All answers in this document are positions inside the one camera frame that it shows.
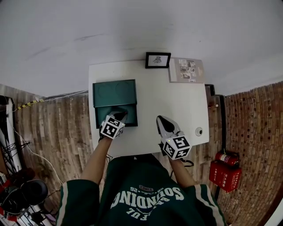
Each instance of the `brick wall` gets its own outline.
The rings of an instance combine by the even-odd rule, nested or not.
[[[240,154],[242,177],[218,203],[233,226],[263,225],[283,195],[283,82],[227,96],[225,105],[226,148]]]

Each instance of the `red box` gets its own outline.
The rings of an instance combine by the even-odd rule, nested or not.
[[[241,168],[234,168],[221,161],[213,161],[210,164],[209,180],[226,191],[233,191],[238,187]]]

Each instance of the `green box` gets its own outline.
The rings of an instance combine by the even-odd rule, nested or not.
[[[135,80],[93,83],[93,106],[96,113],[96,128],[106,116],[116,110],[127,111],[126,127],[138,126],[137,95]]]

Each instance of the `striped sleeve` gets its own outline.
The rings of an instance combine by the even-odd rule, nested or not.
[[[195,207],[205,225],[227,226],[224,215],[207,185],[190,186],[184,191],[195,201]]]
[[[73,180],[61,186],[57,226],[94,224],[99,209],[99,186],[88,180]]]

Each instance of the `fire extinguisher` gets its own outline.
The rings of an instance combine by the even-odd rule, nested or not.
[[[229,166],[236,166],[239,164],[239,154],[235,152],[217,152],[215,160],[221,160]]]

